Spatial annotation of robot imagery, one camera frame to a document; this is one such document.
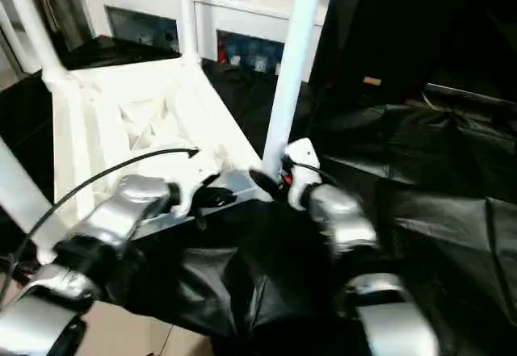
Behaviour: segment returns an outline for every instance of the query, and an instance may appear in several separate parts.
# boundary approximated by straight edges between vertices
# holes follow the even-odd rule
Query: white cabinet
[[[178,29],[175,35],[179,38],[180,47],[182,45],[179,0],[85,0],[85,5],[90,17],[91,29],[96,36],[115,36],[112,15],[110,15],[112,8],[113,10],[130,10],[177,22]]]
[[[237,33],[243,36],[264,40],[285,42],[288,35],[289,21],[267,15],[257,15],[247,11],[227,7],[195,3],[195,25],[197,30],[198,51],[204,58],[217,60],[219,31]],[[303,80],[307,82],[313,67],[317,43],[322,27],[314,26],[309,46],[309,56],[305,64]]]
[[[181,47],[179,0],[85,0],[84,3],[96,36],[119,36],[127,39],[114,29],[113,15],[110,13],[114,10],[120,13],[130,10],[140,13],[140,16],[136,15],[135,21],[140,20],[141,23],[151,16],[177,21],[176,35]],[[204,58],[218,60],[219,31],[283,43],[288,34],[293,3],[294,0],[192,0],[199,54]],[[309,80],[328,4],[329,0],[321,0],[317,10],[304,81]],[[143,44],[156,44],[146,38],[139,41]]]

